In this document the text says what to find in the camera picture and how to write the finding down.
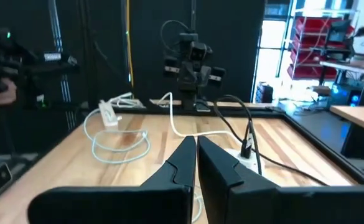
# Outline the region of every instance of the wooden tabletop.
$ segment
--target wooden tabletop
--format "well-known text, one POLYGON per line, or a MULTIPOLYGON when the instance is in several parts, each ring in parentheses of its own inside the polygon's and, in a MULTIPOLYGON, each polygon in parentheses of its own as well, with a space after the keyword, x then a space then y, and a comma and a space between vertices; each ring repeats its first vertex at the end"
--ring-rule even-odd
MULTIPOLYGON (((243 135, 247 120, 228 118, 237 134, 243 135)), ((354 185, 354 180, 324 157, 316 148, 280 119, 254 119, 261 152, 289 166, 296 167, 329 185, 354 185)), ((227 130, 225 124, 214 117, 176 116, 175 126, 180 133, 191 134, 202 131, 227 130)), ((88 132, 93 135, 103 129, 99 116, 88 122, 88 132)), ((91 153, 91 141, 83 128, 77 128, 57 147, 50 151, 33 168, 0 196, 0 224, 27 223, 26 208, 39 193, 58 186, 135 186, 143 183, 173 153, 182 142, 170 127, 169 116, 124 114, 121 130, 146 129, 149 132, 151 150, 146 157, 129 164, 109 165, 97 161, 91 153)), ((115 148, 126 148, 140 138, 136 134, 103 135, 101 144, 115 148)), ((209 138, 223 148, 238 149, 231 137, 214 135, 209 138)), ((139 155, 146 149, 141 144, 127 153, 110 153, 99 150, 100 157, 124 160, 139 155)), ((268 162, 265 176, 281 186, 312 186, 313 181, 268 162)), ((194 214, 198 203, 194 203, 194 214)), ((197 223, 207 223, 205 209, 197 223)))
POLYGON ((364 67, 351 65, 349 63, 320 62, 320 64, 323 66, 327 66, 327 67, 332 67, 332 68, 336 68, 336 69, 342 69, 342 70, 347 70, 347 71, 351 71, 351 72, 357 72, 357 73, 364 74, 364 67))
POLYGON ((364 128, 364 106, 331 106, 331 111, 364 128))

